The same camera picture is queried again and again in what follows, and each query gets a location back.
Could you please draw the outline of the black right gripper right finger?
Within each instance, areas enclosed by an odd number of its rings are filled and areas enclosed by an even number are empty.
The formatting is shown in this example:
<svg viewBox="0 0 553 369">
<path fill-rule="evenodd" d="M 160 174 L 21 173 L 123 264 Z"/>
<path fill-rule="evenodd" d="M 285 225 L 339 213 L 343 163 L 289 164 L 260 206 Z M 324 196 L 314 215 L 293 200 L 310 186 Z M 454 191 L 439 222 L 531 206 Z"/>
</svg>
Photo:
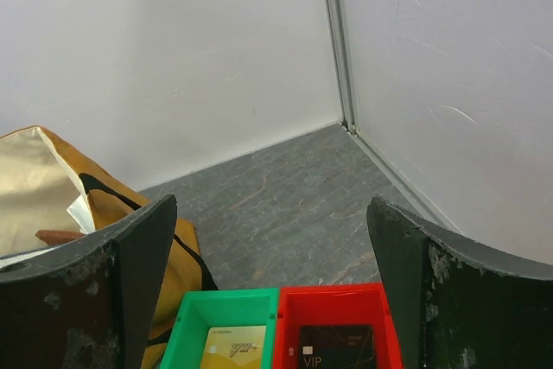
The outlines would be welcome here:
<svg viewBox="0 0 553 369">
<path fill-rule="evenodd" d="M 380 196 L 366 213 L 407 368 L 550 368 L 552 267 Z"/>
</svg>

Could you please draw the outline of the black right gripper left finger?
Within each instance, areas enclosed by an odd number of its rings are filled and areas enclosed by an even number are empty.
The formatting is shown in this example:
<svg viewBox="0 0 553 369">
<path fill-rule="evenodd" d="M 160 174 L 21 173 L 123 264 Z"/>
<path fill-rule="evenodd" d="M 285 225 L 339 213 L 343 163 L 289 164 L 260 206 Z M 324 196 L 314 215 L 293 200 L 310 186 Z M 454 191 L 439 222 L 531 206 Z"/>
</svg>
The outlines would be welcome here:
<svg viewBox="0 0 553 369">
<path fill-rule="evenodd" d="M 176 222 L 159 198 L 105 229 L 1 269 L 3 368 L 138 368 Z"/>
</svg>

